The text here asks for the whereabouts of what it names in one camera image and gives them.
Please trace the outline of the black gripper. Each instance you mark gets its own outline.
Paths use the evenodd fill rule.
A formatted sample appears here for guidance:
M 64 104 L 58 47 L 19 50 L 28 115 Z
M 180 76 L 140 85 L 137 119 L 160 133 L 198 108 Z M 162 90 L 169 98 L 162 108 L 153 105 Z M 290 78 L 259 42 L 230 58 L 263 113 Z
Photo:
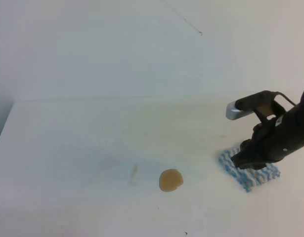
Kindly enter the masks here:
M 277 120 L 256 126 L 231 161 L 239 169 L 263 169 L 304 147 L 304 108 L 292 108 Z

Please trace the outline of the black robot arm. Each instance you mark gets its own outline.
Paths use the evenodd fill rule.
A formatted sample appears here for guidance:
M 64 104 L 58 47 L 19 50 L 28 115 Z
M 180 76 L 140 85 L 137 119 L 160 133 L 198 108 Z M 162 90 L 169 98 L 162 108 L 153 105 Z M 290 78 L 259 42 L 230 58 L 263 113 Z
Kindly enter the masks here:
M 226 108 L 229 120 L 250 114 L 260 122 L 231 158 L 235 167 L 262 169 L 304 147 L 304 92 L 297 104 L 281 92 L 265 90 L 231 102 Z

